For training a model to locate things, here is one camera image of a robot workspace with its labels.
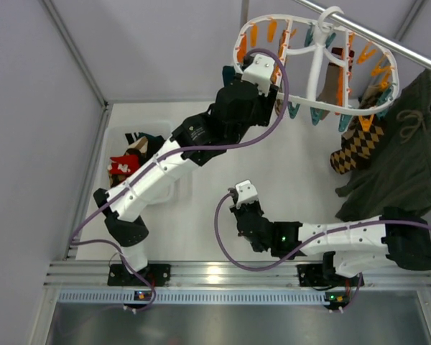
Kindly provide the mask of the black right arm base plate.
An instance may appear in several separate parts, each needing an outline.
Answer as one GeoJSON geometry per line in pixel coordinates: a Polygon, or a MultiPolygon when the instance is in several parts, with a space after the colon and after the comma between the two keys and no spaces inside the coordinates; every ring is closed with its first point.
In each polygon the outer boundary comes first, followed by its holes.
{"type": "Polygon", "coordinates": [[[358,276],[343,277],[337,275],[331,269],[325,270],[323,264],[299,264],[297,265],[297,274],[299,277],[300,287],[306,288],[339,288],[339,287],[356,287],[358,285],[358,276]]]}

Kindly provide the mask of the orange brown argyle sock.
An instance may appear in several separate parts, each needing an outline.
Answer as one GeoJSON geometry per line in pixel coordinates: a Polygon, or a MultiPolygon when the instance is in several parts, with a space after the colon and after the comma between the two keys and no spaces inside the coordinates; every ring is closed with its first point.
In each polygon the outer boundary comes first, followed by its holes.
{"type": "Polygon", "coordinates": [[[366,170],[371,165],[371,155],[380,144],[386,131],[386,121],[375,117],[367,132],[358,118],[351,121],[341,136],[340,149],[330,155],[330,166],[339,175],[356,170],[366,170]]]}

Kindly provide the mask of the red white sock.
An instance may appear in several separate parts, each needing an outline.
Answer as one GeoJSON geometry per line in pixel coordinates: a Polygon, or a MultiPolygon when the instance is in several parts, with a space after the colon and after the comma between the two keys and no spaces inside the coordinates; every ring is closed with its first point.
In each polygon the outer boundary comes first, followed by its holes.
{"type": "Polygon", "coordinates": [[[140,168],[140,160],[137,155],[123,155],[110,157],[107,171],[111,175],[130,176],[140,168]]]}

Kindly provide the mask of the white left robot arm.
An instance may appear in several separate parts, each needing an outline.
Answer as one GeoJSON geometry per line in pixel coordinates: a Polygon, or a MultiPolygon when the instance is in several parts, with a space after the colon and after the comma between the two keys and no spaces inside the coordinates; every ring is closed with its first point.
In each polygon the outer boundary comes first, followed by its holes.
{"type": "Polygon", "coordinates": [[[251,127],[268,126],[279,90],[274,84],[268,87],[261,91],[255,83],[234,79],[219,90],[206,111],[184,119],[133,175],[93,194],[129,274],[140,273],[148,265],[144,240],[149,230],[142,211],[184,175],[238,146],[251,127]]]}

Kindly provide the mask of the white plastic laundry basket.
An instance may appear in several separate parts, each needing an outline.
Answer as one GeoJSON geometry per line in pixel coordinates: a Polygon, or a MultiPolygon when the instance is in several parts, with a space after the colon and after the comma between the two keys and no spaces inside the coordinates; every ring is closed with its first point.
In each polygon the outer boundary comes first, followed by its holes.
{"type": "Polygon", "coordinates": [[[104,133],[98,168],[98,186],[109,189],[131,177],[170,136],[172,124],[153,121],[113,126],[104,133]]]}

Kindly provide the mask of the aluminium mounting rail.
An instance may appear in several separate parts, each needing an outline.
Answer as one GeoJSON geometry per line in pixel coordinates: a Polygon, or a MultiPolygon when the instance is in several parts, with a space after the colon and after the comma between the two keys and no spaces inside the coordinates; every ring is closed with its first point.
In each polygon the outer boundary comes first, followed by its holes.
{"type": "MultiPolygon", "coordinates": [[[[44,279],[49,288],[104,288],[109,264],[106,261],[52,262],[44,279]]],[[[410,272],[382,267],[363,273],[364,287],[374,290],[423,290],[431,288],[429,272],[410,272]]],[[[172,262],[170,288],[298,288],[297,263],[286,262],[263,272],[249,272],[229,262],[172,262]]]]}

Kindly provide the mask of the plain tan hanging sock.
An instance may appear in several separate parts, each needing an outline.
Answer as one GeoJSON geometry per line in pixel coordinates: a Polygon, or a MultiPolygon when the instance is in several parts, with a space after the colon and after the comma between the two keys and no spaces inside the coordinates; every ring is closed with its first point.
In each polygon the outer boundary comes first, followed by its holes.
{"type": "Polygon", "coordinates": [[[345,76],[346,69],[341,64],[330,60],[326,69],[324,86],[317,97],[317,101],[342,106],[345,76]]]}

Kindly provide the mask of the white oval clip hanger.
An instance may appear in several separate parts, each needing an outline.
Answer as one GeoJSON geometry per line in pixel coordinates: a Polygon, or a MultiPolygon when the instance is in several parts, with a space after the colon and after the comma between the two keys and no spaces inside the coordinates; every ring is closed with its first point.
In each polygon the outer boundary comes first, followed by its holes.
{"type": "Polygon", "coordinates": [[[324,10],[318,19],[308,19],[290,14],[268,14],[249,20],[240,29],[234,45],[233,63],[236,72],[243,74],[244,58],[247,55],[265,54],[265,52],[256,47],[258,24],[262,22],[268,24],[267,41],[271,42],[275,37],[278,23],[284,22],[286,28],[280,37],[278,53],[271,57],[274,59],[271,86],[278,86],[286,78],[285,68],[288,58],[309,55],[311,57],[311,66],[308,74],[306,96],[296,96],[289,93],[289,91],[283,91],[277,94],[277,99],[291,104],[309,106],[312,111],[329,111],[339,116],[383,116],[399,95],[399,74],[396,59],[391,50],[369,38],[366,39],[367,45],[358,58],[353,59],[351,57],[351,48],[354,38],[363,38],[363,35],[342,24],[334,25],[326,22],[326,19],[331,15],[342,13],[343,11],[340,7],[331,6],[324,10]],[[382,95],[374,106],[367,109],[355,109],[349,104],[351,94],[350,80],[352,77],[350,66],[352,62],[358,64],[366,62],[377,52],[381,53],[381,62],[388,62],[388,65],[384,67],[377,64],[371,71],[372,76],[383,75],[381,83],[378,84],[382,95]],[[320,80],[320,72],[325,60],[328,62],[332,60],[346,69],[342,106],[317,101],[318,81],[320,80]]]}

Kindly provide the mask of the black socks pile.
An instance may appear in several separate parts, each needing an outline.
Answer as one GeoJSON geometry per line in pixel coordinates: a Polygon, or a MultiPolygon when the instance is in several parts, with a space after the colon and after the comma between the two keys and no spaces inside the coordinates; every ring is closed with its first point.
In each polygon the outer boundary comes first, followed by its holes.
{"type": "Polygon", "coordinates": [[[128,147],[125,155],[135,155],[143,165],[155,155],[164,144],[163,136],[152,136],[143,132],[125,134],[128,147]]]}

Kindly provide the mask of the dark green drawstring shorts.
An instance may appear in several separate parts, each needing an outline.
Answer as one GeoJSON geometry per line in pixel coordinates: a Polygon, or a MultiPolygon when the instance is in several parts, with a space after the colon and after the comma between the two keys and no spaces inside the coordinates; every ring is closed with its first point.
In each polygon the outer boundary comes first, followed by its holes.
{"type": "Polygon", "coordinates": [[[431,211],[431,71],[422,71],[384,117],[386,131],[368,168],[336,189],[341,221],[368,219],[390,207],[415,216],[431,211]]]}

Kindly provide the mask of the silver metal hanging rail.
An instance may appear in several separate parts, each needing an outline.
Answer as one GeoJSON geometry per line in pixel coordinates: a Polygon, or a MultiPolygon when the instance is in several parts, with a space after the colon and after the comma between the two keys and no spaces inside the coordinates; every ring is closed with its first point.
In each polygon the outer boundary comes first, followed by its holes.
{"type": "Polygon", "coordinates": [[[297,1],[322,13],[338,6],[330,18],[431,70],[431,1],[297,1]]]}

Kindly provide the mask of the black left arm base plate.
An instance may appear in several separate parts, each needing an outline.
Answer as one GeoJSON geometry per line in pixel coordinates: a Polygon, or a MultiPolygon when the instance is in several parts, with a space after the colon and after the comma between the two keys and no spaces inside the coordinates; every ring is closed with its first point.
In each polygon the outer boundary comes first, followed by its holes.
{"type": "MultiPolygon", "coordinates": [[[[149,264],[139,274],[152,286],[163,287],[171,275],[170,264],[149,264]]],[[[145,286],[135,275],[130,273],[123,264],[112,264],[109,268],[107,285],[112,287],[145,286]]]]}

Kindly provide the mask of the dark teal sock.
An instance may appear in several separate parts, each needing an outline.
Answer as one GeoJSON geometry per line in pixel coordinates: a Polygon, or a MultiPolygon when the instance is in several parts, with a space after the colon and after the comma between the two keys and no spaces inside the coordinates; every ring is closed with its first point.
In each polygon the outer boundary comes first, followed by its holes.
{"type": "Polygon", "coordinates": [[[232,65],[224,65],[222,69],[223,86],[226,87],[234,81],[241,79],[241,74],[236,72],[232,65]]]}

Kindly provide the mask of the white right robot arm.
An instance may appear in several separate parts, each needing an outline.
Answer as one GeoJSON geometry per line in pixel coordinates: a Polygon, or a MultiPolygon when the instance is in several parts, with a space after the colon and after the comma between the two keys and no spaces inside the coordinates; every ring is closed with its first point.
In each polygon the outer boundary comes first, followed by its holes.
{"type": "Polygon", "coordinates": [[[326,285],[381,267],[431,270],[427,222],[401,208],[386,207],[370,219],[339,224],[270,221],[257,201],[231,206],[230,211],[239,236],[254,252],[279,259],[319,256],[326,285]]]}

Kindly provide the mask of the white drying rack stand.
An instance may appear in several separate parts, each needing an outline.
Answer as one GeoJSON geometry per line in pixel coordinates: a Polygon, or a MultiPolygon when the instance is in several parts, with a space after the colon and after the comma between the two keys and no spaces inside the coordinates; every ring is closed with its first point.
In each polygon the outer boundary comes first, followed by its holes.
{"type": "Polygon", "coordinates": [[[241,12],[240,12],[240,22],[239,22],[239,28],[241,29],[249,19],[249,0],[242,0],[241,1],[241,12]]]}

